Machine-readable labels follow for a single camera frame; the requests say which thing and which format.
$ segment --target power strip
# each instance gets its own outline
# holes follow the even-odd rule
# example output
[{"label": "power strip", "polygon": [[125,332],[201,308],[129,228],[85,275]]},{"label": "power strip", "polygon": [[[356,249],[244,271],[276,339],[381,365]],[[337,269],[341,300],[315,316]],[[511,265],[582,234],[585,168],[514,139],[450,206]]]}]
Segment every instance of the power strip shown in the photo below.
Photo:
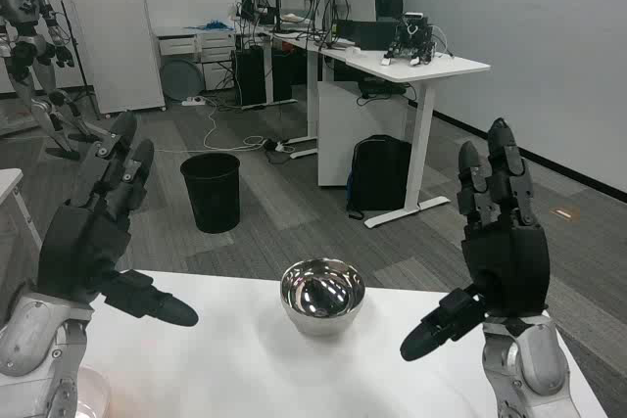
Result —
[{"label": "power strip", "polygon": [[204,97],[188,97],[181,105],[183,107],[199,107],[207,105],[207,100]]}]

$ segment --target robot leg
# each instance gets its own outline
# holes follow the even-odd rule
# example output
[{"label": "robot leg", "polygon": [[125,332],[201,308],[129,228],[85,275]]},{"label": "robot leg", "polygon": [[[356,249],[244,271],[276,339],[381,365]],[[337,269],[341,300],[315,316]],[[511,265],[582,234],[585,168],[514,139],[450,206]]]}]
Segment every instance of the robot leg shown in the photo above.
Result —
[{"label": "robot leg", "polygon": [[56,157],[64,157],[71,160],[78,160],[80,158],[80,154],[75,151],[70,142],[68,142],[68,138],[63,132],[63,126],[59,120],[59,117],[56,116],[50,104],[45,101],[39,101],[34,99],[34,84],[32,81],[32,75],[28,73],[22,80],[17,81],[13,74],[9,73],[9,79],[15,89],[16,93],[28,109],[28,111],[32,114],[32,117],[35,118],[39,126],[44,130],[46,134],[48,134],[61,149],[48,149],[47,152],[51,155],[55,155]]},{"label": "robot leg", "polygon": [[395,40],[388,48],[388,52],[385,53],[385,55],[383,56],[383,60],[381,60],[381,66],[389,66],[390,64],[392,64],[392,59],[394,59],[397,47],[398,43]]},{"label": "robot leg", "polygon": [[57,88],[55,69],[49,55],[46,53],[37,58],[33,62],[32,68],[39,83],[41,83],[41,86],[48,94],[50,102],[57,107],[66,122],[80,131],[80,134],[71,135],[70,138],[80,142],[97,141],[98,137],[93,135],[85,124],[76,102],[72,100],[65,90]]},{"label": "robot leg", "polygon": [[417,49],[412,49],[411,50],[411,60],[410,60],[410,66],[419,66],[421,63],[420,60],[420,51]]}]

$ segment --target black trash can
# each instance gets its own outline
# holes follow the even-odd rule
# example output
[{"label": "black trash can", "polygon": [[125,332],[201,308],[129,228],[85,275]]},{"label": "black trash can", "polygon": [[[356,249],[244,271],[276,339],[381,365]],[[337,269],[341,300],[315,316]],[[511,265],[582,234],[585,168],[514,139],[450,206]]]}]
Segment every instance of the black trash can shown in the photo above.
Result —
[{"label": "black trash can", "polygon": [[220,234],[239,224],[239,160],[229,154],[203,154],[180,166],[196,227]]}]

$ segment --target drawer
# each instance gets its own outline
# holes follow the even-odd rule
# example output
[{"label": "drawer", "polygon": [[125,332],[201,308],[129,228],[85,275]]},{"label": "drawer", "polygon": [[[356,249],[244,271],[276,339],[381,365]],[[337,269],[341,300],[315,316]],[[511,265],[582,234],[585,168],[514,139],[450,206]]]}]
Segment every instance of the drawer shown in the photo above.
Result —
[{"label": "drawer", "polygon": [[193,54],[196,52],[196,41],[193,36],[189,38],[160,39],[159,49],[162,56]]},{"label": "drawer", "polygon": [[233,46],[226,48],[203,49],[200,58],[203,63],[229,61],[231,59],[231,52],[234,50],[235,48]]},{"label": "drawer", "polygon": [[205,88],[207,90],[222,90],[233,87],[231,73],[217,64],[203,64],[205,74]]},{"label": "drawer", "polygon": [[232,31],[220,31],[216,33],[201,33],[198,35],[200,46],[206,48],[235,47],[235,33]]}]

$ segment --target stainless steel bowl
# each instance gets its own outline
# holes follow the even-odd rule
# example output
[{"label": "stainless steel bowl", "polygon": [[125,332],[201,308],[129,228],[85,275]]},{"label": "stainless steel bowl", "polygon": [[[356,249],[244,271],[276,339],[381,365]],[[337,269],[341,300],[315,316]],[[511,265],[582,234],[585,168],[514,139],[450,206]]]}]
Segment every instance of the stainless steel bowl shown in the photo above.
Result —
[{"label": "stainless steel bowl", "polygon": [[362,308],[365,283],[355,268],[339,259],[300,261],[281,280],[283,307],[307,335],[337,335]]}]

